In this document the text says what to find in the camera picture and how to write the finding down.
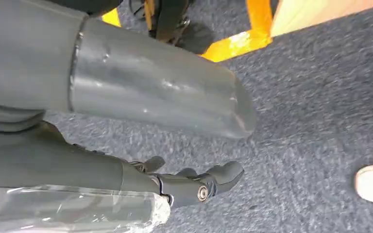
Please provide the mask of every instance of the gray fabric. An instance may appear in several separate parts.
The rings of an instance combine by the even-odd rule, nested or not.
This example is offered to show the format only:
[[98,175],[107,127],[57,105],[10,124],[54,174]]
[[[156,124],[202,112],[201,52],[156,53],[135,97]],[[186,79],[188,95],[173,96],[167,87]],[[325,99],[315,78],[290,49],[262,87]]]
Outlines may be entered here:
[[[227,2],[196,1],[194,20],[241,12]],[[208,12],[199,4],[213,7]],[[122,11],[125,3],[123,25],[134,23]],[[242,21],[227,16],[212,25],[222,35],[236,33]],[[91,150],[128,160],[160,155],[165,172],[243,163],[246,174],[231,193],[173,211],[156,233],[373,233],[373,203],[353,186],[355,172],[373,164],[373,9],[280,36],[222,64],[252,94],[258,125],[248,139],[83,115],[49,113],[47,119],[69,142]]]

